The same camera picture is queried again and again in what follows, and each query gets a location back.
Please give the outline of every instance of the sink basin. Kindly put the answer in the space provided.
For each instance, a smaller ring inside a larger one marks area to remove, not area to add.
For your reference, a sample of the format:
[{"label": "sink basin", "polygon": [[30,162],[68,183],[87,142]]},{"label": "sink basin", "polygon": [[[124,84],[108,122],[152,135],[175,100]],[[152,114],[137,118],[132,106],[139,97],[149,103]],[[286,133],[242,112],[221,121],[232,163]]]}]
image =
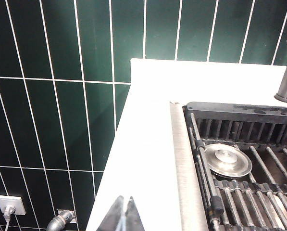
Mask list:
[{"label": "sink basin", "polygon": [[[287,230],[287,108],[191,102],[183,110],[188,128],[195,129],[191,114],[195,116],[205,145],[233,146],[244,152],[253,165],[249,175],[235,180],[213,173],[225,208],[219,217],[220,230]],[[200,174],[194,147],[193,154],[208,217],[210,208],[205,198],[209,195],[202,183],[206,179]]]}]

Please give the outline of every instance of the sink drain cover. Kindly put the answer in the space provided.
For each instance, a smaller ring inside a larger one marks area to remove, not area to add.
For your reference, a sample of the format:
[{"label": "sink drain cover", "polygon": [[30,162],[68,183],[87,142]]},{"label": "sink drain cover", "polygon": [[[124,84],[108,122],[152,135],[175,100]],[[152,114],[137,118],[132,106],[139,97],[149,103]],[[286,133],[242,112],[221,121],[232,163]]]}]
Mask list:
[{"label": "sink drain cover", "polygon": [[205,155],[210,169],[225,178],[240,178],[252,170],[252,162],[242,151],[225,144],[205,146]]}]

